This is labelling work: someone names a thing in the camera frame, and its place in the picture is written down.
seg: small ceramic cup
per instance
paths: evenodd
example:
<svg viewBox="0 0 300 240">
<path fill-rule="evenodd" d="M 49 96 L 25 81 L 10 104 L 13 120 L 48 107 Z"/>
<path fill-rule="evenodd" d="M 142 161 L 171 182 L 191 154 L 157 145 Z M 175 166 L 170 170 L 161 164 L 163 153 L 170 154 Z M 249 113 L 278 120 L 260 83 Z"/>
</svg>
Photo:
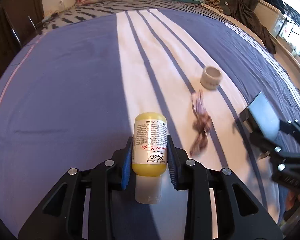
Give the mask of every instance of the small ceramic cup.
<svg viewBox="0 0 300 240">
<path fill-rule="evenodd" d="M 221 80 L 222 74 L 220 70 L 215 67 L 208 66 L 203 70 L 200 83 L 204 88 L 214 90 L 219 86 Z"/>
</svg>

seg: yellow bottle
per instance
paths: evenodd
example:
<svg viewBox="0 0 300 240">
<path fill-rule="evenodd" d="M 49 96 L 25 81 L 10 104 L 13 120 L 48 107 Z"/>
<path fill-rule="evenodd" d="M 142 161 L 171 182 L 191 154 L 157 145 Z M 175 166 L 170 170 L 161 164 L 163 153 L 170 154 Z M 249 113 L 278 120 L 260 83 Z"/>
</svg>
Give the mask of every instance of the yellow bottle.
<svg viewBox="0 0 300 240">
<path fill-rule="evenodd" d="M 167 168 L 167 120 L 162 114 L 139 114 L 134 123 L 132 169 L 137 174 L 135 199 L 159 203 L 161 174 Z"/>
</svg>

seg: blue bedsheet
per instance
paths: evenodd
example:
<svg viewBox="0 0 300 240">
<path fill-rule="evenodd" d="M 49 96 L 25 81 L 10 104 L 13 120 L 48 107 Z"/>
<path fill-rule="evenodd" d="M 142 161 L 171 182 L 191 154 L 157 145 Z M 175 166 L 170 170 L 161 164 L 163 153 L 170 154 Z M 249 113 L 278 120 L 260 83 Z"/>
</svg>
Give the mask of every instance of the blue bedsheet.
<svg viewBox="0 0 300 240">
<path fill-rule="evenodd" d="M 36 37 L 0 80 L 0 217 L 18 234 L 31 212 L 71 167 L 91 169 L 125 146 L 137 114 L 164 114 L 176 147 L 196 136 L 191 93 L 207 65 L 224 78 L 204 91 L 214 128 L 197 160 L 229 167 L 275 220 L 279 191 L 268 160 L 258 161 L 238 114 L 263 91 L 283 120 L 300 120 L 300 95 L 285 71 L 239 28 L 169 9 L 122 12 Z M 281 135 L 290 151 L 297 144 Z M 183 239 L 186 192 L 165 173 L 162 203 L 115 193 L 117 239 Z"/>
</svg>

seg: metal screw head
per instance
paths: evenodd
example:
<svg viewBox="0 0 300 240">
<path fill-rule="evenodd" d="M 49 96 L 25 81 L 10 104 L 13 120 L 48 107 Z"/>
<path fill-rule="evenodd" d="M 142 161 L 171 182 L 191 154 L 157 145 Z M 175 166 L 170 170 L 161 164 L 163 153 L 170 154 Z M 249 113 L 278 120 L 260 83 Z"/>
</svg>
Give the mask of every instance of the metal screw head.
<svg viewBox="0 0 300 240">
<path fill-rule="evenodd" d="M 193 166 L 193 165 L 195 165 L 195 161 L 192 160 L 192 159 L 189 159 L 189 160 L 186 160 L 186 164 L 187 164 L 188 166 Z"/>
<path fill-rule="evenodd" d="M 279 171 L 283 171 L 285 169 L 286 165 L 284 165 L 283 163 L 281 163 L 279 166 L 278 166 L 278 170 Z"/>
<path fill-rule="evenodd" d="M 114 164 L 114 161 L 113 161 L 113 160 L 106 160 L 106 161 L 105 161 L 105 166 L 110 167 L 110 166 L 112 166 L 113 164 Z"/>
<path fill-rule="evenodd" d="M 232 171 L 231 171 L 231 169 L 226 168 L 226 169 L 222 170 L 222 173 L 228 176 L 228 175 L 231 175 Z"/>
<path fill-rule="evenodd" d="M 75 175 L 75 174 L 77 174 L 77 172 L 78 172 L 78 170 L 76 168 L 71 168 L 71 169 L 69 169 L 68 174 Z"/>
</svg>

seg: crumpled fabric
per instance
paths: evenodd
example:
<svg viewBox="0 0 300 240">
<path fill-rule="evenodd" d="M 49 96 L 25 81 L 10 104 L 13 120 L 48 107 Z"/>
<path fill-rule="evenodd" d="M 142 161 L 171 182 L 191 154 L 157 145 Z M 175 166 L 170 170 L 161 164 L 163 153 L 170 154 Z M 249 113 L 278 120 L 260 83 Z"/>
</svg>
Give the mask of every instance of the crumpled fabric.
<svg viewBox="0 0 300 240">
<path fill-rule="evenodd" d="M 212 127 L 212 119 L 203 106 L 203 93 L 201 90 L 192 94 L 192 110 L 197 118 L 193 123 L 193 129 L 198 132 L 198 136 L 192 144 L 190 156 L 195 156 L 207 147 L 207 134 Z"/>
<path fill-rule="evenodd" d="M 262 40 L 266 49 L 274 55 L 275 46 L 271 35 L 253 12 L 258 3 L 259 0 L 229 0 L 231 16 L 252 30 Z"/>
</svg>

